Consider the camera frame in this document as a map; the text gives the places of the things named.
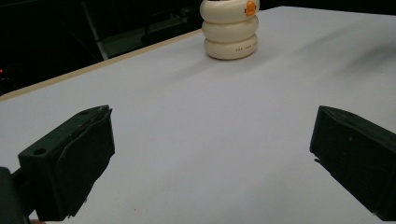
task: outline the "white ring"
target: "white ring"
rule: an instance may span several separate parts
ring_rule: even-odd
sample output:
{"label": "white ring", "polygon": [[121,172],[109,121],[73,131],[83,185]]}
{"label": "white ring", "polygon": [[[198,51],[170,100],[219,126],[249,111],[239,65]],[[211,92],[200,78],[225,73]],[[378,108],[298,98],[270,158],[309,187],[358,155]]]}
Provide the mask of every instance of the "white ring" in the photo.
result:
{"label": "white ring", "polygon": [[259,28],[259,19],[253,16],[247,21],[230,24],[215,24],[204,21],[202,31],[206,38],[215,42],[230,43],[245,40],[256,33]]}
{"label": "white ring", "polygon": [[260,8],[260,0],[204,0],[200,6],[201,16],[213,23],[232,23],[245,21],[254,16],[247,14],[248,3],[254,3],[255,12]]}
{"label": "white ring", "polygon": [[232,60],[243,58],[251,54],[257,48],[257,36],[237,42],[237,43],[219,43],[205,39],[206,53],[217,59]]}

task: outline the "orange sticker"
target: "orange sticker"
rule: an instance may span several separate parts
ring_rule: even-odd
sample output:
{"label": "orange sticker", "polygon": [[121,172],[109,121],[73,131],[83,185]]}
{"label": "orange sticker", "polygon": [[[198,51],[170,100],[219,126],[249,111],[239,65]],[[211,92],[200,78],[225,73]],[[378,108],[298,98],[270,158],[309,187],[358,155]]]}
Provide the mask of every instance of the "orange sticker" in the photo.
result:
{"label": "orange sticker", "polygon": [[256,4],[252,1],[247,1],[247,8],[245,8],[247,16],[254,16],[256,14]]}

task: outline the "dark background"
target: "dark background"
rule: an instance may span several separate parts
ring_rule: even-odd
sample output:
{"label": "dark background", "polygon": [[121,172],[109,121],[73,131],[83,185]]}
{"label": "dark background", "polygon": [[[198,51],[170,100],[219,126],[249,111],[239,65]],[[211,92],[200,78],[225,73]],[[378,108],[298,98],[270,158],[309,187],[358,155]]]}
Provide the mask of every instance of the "dark background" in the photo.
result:
{"label": "dark background", "polygon": [[[199,29],[202,0],[0,0],[0,95],[103,60],[97,42],[145,28],[145,46]],[[262,1],[272,7],[313,7],[396,15],[389,1]],[[87,19],[96,27],[96,35]],[[149,32],[151,24],[181,15],[186,22]]]}

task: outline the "white tabletop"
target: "white tabletop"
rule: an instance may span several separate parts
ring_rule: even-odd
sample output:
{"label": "white tabletop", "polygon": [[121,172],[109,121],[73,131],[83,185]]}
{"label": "white tabletop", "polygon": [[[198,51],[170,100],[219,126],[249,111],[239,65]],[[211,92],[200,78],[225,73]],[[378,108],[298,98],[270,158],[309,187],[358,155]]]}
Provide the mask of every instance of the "white tabletop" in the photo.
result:
{"label": "white tabletop", "polygon": [[382,223],[314,162],[320,105],[396,132],[396,17],[259,12],[250,57],[200,33],[0,103],[0,165],[77,112],[110,105],[116,154],[64,223]]}

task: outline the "stacked white rings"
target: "stacked white rings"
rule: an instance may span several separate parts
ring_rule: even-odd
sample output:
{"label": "stacked white rings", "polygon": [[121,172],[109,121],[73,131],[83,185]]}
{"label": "stacked white rings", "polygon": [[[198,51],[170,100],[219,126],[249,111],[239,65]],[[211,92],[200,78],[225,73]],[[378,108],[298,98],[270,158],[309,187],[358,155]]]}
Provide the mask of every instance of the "stacked white rings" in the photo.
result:
{"label": "stacked white rings", "polygon": [[204,0],[200,12],[206,53],[222,60],[251,54],[257,48],[259,7],[260,0]]}

